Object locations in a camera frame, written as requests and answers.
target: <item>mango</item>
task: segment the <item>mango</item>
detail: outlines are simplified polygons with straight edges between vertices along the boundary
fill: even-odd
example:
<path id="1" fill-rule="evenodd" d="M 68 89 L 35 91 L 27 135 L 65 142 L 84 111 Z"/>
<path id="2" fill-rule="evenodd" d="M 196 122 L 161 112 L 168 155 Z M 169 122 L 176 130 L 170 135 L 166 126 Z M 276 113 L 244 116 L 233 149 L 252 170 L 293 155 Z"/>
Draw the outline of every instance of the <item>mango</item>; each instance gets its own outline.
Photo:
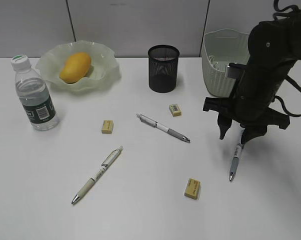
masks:
<path id="1" fill-rule="evenodd" d="M 78 82 L 91 67 L 92 59 L 86 52 L 78 52 L 67 58 L 59 78 L 67 84 Z"/>

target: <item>pen grip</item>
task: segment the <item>pen grip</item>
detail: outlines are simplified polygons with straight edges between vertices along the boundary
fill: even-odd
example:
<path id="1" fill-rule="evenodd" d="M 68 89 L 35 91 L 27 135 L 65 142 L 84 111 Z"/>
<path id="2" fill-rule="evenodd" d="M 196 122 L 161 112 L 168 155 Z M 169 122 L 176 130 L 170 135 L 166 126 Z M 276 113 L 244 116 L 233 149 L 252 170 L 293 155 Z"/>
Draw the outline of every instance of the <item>pen grip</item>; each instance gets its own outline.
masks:
<path id="1" fill-rule="evenodd" d="M 177 132 L 171 128 L 168 129 L 167 133 L 178 139 L 183 139 L 185 137 L 183 134 L 180 134 L 179 132 Z"/>
<path id="2" fill-rule="evenodd" d="M 236 173 L 237 171 L 237 167 L 239 165 L 239 158 L 238 157 L 233 157 L 232 161 L 231 161 L 231 166 L 230 166 L 230 173 Z"/>
<path id="3" fill-rule="evenodd" d="M 92 186 L 94 186 L 94 184 L 95 181 L 92 178 L 88 179 L 85 185 L 79 190 L 77 195 L 80 196 L 81 198 L 84 197 L 84 195 L 92 188 Z"/>

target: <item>green label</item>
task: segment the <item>green label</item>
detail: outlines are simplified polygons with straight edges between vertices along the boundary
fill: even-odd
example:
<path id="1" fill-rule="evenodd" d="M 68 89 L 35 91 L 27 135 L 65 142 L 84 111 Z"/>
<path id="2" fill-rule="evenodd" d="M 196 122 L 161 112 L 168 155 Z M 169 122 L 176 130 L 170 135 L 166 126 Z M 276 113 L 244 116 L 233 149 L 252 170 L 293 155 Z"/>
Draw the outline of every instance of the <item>green label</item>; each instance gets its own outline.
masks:
<path id="1" fill-rule="evenodd" d="M 23 105 L 29 121 L 33 124 L 43 124 L 51 120 L 56 112 L 51 96 L 42 104 L 36 106 Z"/>
<path id="2" fill-rule="evenodd" d="M 23 55 L 17 55 L 17 56 L 14 56 L 12 59 L 15 60 L 15 59 L 19 59 L 21 58 Z"/>

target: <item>pen tip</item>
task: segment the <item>pen tip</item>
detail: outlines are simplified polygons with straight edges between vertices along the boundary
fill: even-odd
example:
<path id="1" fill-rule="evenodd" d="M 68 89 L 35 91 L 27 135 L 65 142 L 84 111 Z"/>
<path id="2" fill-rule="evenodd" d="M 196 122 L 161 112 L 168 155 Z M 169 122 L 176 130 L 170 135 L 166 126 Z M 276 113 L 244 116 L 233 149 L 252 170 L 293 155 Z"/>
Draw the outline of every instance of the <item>pen tip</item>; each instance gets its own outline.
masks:
<path id="1" fill-rule="evenodd" d="M 79 200 L 80 200 L 80 196 L 78 196 L 78 195 L 76 195 L 74 198 L 73 198 L 73 200 L 71 201 L 71 204 L 75 204 L 75 203 L 77 203 Z"/>
<path id="2" fill-rule="evenodd" d="M 231 172 L 231 173 L 229 174 L 229 181 L 232 182 L 233 179 L 234 179 L 234 173 Z"/>
<path id="3" fill-rule="evenodd" d="M 185 137 L 185 136 L 182 138 L 182 140 L 184 142 L 186 142 L 186 143 L 190 143 L 191 142 L 191 140 L 188 137 Z"/>

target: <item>black cable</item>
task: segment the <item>black cable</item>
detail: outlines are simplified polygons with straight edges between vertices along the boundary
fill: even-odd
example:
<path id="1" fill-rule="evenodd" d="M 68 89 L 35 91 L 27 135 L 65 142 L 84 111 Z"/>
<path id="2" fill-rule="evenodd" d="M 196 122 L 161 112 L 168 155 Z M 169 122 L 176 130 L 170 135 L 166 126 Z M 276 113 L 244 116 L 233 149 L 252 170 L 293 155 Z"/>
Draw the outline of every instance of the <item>black cable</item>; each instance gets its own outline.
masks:
<path id="1" fill-rule="evenodd" d="M 300 93 L 301 93 L 301 87 L 298 85 L 298 83 L 292 79 L 290 76 L 286 76 L 286 80 L 294 87 L 296 88 Z M 291 116 L 291 117 L 294 117 L 294 118 L 299 118 L 301 117 L 301 114 L 294 114 L 294 113 L 291 113 L 290 111 L 287 110 L 286 106 L 285 106 L 285 103 L 284 103 L 284 100 L 280 97 L 280 96 L 275 96 L 274 99 L 277 99 L 279 100 L 280 104 L 281 104 L 281 107 L 282 107 L 282 110 L 288 115 L 288 116 Z"/>
<path id="2" fill-rule="evenodd" d="M 200 50 L 199 50 L 199 57 L 201 57 L 202 48 L 204 47 L 204 35 L 205 35 L 205 29 L 206 29 L 206 23 L 207 23 L 207 17 L 209 15 L 209 9 L 210 9 L 211 0 L 208 0 L 207 4 L 207 10 L 206 10 L 206 17 L 205 17 L 205 23 L 204 23 L 204 29 L 202 31 L 202 37 L 201 37 L 201 43 L 200 43 Z"/>
<path id="3" fill-rule="evenodd" d="M 279 17 L 284 17 L 284 18 L 289 18 L 289 17 L 293 17 L 296 14 L 300 13 L 301 10 L 297 5 L 289 5 L 287 7 L 284 7 L 283 9 L 279 8 L 279 1 L 280 0 L 274 0 L 273 3 L 273 7 L 275 9 L 275 13 L 272 15 L 272 17 L 274 18 L 274 20 L 278 20 L 278 16 Z"/>
<path id="4" fill-rule="evenodd" d="M 285 12 L 287 9 L 291 9 L 294 13 L 297 13 L 300 11 L 300 8 L 297 5 L 289 5 L 287 7 L 284 7 L 283 9 L 279 8 L 279 1 L 280 0 L 274 0 L 274 9 L 276 12 Z"/>

